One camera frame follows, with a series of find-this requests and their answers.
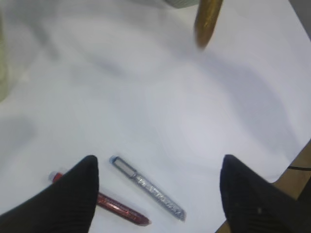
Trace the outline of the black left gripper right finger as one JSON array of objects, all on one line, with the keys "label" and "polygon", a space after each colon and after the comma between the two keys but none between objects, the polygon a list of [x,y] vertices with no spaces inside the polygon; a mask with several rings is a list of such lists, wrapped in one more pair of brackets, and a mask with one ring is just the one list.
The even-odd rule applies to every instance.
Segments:
[{"label": "black left gripper right finger", "polygon": [[309,233],[311,210],[233,155],[220,174],[223,210],[233,233]]}]

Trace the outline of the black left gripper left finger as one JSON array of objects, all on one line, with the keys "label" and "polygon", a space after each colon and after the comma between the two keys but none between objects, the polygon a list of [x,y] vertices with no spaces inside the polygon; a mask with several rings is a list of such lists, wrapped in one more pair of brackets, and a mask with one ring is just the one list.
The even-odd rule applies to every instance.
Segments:
[{"label": "black left gripper left finger", "polygon": [[2,233],[87,233],[99,192],[98,159],[88,155],[58,181],[0,216]]}]

